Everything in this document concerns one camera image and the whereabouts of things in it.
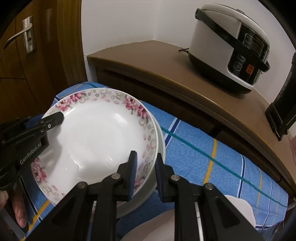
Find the rice cooker handle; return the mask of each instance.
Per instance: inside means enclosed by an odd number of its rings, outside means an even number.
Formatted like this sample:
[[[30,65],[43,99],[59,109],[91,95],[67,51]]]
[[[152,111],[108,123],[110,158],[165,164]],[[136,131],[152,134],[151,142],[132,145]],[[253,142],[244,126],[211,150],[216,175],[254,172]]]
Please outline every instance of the rice cooker handle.
[[[220,38],[227,42],[231,47],[233,47],[240,55],[244,56],[250,61],[250,63],[258,67],[261,71],[267,72],[270,69],[268,61],[264,63],[257,55],[251,52],[246,46],[244,46],[239,40],[233,37],[225,29],[223,29],[219,24],[207,16],[199,8],[195,12],[195,18],[204,22],[211,30],[213,30]]]

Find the door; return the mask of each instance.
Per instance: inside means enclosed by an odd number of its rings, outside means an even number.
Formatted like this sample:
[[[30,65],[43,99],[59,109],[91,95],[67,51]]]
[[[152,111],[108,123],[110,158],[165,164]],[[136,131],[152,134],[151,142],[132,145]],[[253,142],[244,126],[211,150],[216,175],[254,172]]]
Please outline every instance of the door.
[[[32,0],[15,16],[0,39],[0,124],[42,114],[56,94],[86,81],[80,12],[81,0]],[[3,50],[30,16],[36,49],[27,53],[20,35]]]

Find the hand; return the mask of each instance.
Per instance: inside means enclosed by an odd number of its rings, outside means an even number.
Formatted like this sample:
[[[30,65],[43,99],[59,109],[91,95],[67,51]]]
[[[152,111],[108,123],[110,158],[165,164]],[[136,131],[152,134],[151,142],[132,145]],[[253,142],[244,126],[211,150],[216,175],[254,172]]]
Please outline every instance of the hand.
[[[22,197],[21,188],[16,187],[13,196],[10,197],[10,199],[17,223],[21,228],[24,228],[28,221],[28,214]],[[7,200],[8,193],[6,191],[0,191],[0,210],[5,206]]]

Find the tablecloth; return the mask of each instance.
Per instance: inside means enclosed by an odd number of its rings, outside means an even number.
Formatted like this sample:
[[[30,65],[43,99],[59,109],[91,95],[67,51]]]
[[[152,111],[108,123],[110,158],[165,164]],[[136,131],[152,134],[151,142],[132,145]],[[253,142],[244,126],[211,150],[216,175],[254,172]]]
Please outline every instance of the tablecloth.
[[[104,86],[93,82],[74,85],[59,93],[52,105],[74,92],[101,87]],[[248,158],[200,129],[148,103],[144,102],[144,105],[161,126],[166,146],[165,163],[172,166],[176,174],[198,185],[213,183],[223,194],[245,199],[252,206],[259,232],[284,219],[287,193]],[[41,117],[33,118],[29,124],[33,125]],[[21,177],[21,185],[29,216],[28,236],[53,209],[53,205],[38,188],[30,168]],[[118,221],[118,238],[172,208],[172,203],[161,203],[157,192],[153,192],[139,208]]]

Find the wall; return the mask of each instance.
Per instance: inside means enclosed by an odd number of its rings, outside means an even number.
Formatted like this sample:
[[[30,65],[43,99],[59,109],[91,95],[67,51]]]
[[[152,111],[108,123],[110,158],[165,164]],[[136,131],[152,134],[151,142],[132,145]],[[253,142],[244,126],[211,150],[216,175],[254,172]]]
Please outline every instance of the wall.
[[[89,81],[96,81],[96,76],[87,64],[88,54],[153,39],[158,4],[159,0],[82,0],[81,34]]]
[[[275,17],[258,0],[82,0],[82,44],[89,81],[96,81],[86,55],[131,42],[159,40],[189,47],[196,19],[203,4],[216,2],[238,8],[256,21],[270,41],[271,69],[261,75],[255,90],[271,103],[291,67],[295,49]],[[291,127],[296,135],[296,124]]]

